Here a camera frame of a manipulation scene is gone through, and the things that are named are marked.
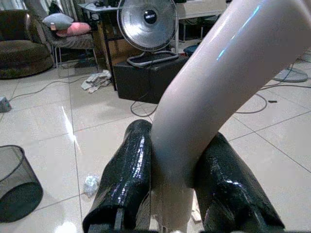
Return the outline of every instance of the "black storage box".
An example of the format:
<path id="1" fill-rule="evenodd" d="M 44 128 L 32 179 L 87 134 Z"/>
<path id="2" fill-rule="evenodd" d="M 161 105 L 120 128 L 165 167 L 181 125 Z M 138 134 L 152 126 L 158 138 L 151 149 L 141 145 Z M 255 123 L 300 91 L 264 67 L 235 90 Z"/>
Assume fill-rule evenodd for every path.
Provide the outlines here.
<path id="1" fill-rule="evenodd" d="M 167 55 L 144 57 L 135 62 L 155 60 L 163 56 Z M 187 57 L 179 56 L 176 60 L 152 64 L 144 68 L 133 67 L 127 62 L 115 64 L 114 72 L 119 98 L 159 103 L 166 88 L 187 60 Z"/>

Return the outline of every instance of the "fan stand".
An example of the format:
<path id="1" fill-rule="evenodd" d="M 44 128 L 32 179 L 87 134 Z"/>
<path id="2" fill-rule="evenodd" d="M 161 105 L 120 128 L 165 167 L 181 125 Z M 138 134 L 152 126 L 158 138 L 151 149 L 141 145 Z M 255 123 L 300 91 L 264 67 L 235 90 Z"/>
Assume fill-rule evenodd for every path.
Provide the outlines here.
<path id="1" fill-rule="evenodd" d="M 151 65 L 151 64 L 156 64 L 156 63 L 166 62 L 166 61 L 172 61 L 172 60 L 175 60 L 175 59 L 177 59 L 179 57 L 179 54 L 176 54 L 176 53 L 171 52 L 171 51 L 158 51 L 158 52 L 153 52 L 152 54 L 154 54 L 154 55 L 156 55 L 156 54 L 168 54 L 168 55 L 171 55 L 171 56 L 170 57 L 161 58 L 161 59 L 157 59 L 157 60 L 147 61 L 147 62 L 140 62 L 140 63 L 133 62 L 133 60 L 145 56 L 146 52 L 143 52 L 139 56 L 129 57 L 127 59 L 127 62 L 130 65 L 134 66 L 134 67 L 145 67 L 145 66 L 148 66 L 148 65 Z"/>
<path id="2" fill-rule="evenodd" d="M 280 82 L 288 82 L 288 83 L 301 83 L 308 80 L 308 75 L 306 72 L 292 68 L 292 69 L 284 69 L 279 72 L 273 80 L 280 81 Z"/>

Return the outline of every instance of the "brown armchair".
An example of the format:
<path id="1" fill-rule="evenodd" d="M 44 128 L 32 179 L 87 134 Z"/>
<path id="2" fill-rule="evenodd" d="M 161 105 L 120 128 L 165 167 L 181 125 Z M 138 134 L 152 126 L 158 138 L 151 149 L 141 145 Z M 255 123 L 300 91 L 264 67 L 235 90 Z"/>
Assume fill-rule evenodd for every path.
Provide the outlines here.
<path id="1" fill-rule="evenodd" d="M 28 11 L 0 11 L 0 79 L 29 76 L 53 66 L 37 25 Z"/>

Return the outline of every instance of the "white table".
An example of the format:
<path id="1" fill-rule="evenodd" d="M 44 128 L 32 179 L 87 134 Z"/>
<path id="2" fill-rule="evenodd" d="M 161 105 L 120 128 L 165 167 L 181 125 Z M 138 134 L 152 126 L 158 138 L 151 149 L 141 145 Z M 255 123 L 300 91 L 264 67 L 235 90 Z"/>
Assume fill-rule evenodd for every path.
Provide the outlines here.
<path id="1" fill-rule="evenodd" d="M 217 16 L 226 10 L 225 0 L 187 0 L 177 4 L 177 28 L 175 34 L 175 52 L 179 47 L 179 20 L 187 18 Z"/>

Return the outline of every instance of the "mesh trash can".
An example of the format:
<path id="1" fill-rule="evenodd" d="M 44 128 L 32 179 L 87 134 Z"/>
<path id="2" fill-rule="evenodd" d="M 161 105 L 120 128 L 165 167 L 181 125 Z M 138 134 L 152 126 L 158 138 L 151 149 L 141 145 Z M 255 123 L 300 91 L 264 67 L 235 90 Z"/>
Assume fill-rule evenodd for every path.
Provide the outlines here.
<path id="1" fill-rule="evenodd" d="M 18 146 L 0 147 L 0 222 L 27 216 L 42 197 L 42 187 L 24 150 Z"/>

